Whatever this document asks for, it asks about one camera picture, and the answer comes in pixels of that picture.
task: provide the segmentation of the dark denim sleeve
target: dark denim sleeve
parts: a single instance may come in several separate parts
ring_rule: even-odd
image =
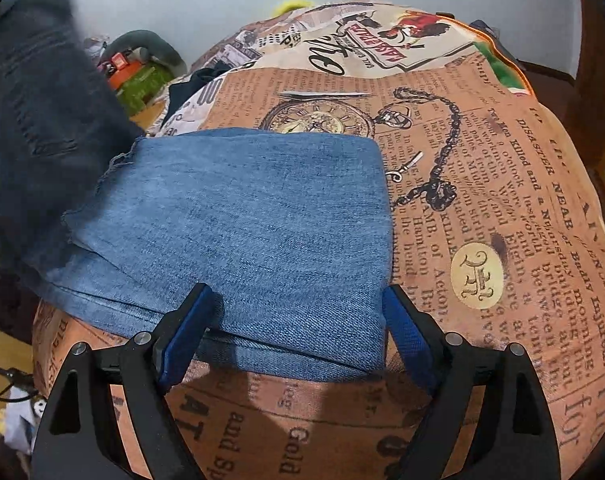
[[[69,0],[0,4],[0,242],[13,260],[143,135],[79,44]]]

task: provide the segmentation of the frayed edge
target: frayed edge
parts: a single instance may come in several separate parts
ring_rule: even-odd
[[[109,167],[107,168],[107,170],[105,171],[105,173],[103,173],[103,176],[100,177],[100,179],[98,179],[98,182],[96,184],[96,186],[94,187],[94,191],[93,193],[89,194],[87,196],[87,199],[85,200],[85,203],[82,204],[81,206],[79,206],[77,209],[67,209],[67,211],[65,211],[64,213],[62,213],[62,215],[60,216],[60,222],[63,225],[63,227],[67,230],[67,242],[70,244],[76,244],[79,245],[87,250],[92,251],[92,249],[87,248],[84,246],[84,244],[79,241],[76,240],[73,236],[73,232],[71,230],[70,225],[67,223],[67,215],[73,215],[73,214],[77,214],[82,212],[86,207],[87,207],[87,203],[92,200],[93,198],[98,196],[98,193],[100,193],[100,189],[102,188],[102,185],[106,182],[106,180],[112,175],[112,173],[114,173],[115,171],[117,171],[120,167],[122,166],[126,166],[128,164],[133,164],[134,163],[134,151],[136,149],[136,146],[138,145],[138,143],[143,140],[146,139],[147,137],[145,136],[140,136],[137,137],[137,139],[134,140],[134,143],[132,144],[130,150],[127,153],[120,153],[119,155],[116,155],[114,158],[112,158],[109,161]]]

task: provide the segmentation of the light blue jeans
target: light blue jeans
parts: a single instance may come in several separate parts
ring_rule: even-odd
[[[371,139],[138,139],[64,223],[71,243],[26,263],[37,292],[94,326],[150,330],[204,282],[220,301],[200,360],[318,381],[383,369],[392,224]]]

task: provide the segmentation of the yellow oval emblem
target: yellow oval emblem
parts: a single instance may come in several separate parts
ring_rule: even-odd
[[[471,308],[494,306],[505,288],[500,256],[479,242],[462,246],[451,261],[451,286],[460,301]]]

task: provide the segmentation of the watch face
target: watch face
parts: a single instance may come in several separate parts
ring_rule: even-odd
[[[322,132],[371,137],[373,123],[358,108],[329,99],[287,101],[273,108],[260,124],[281,134]]]

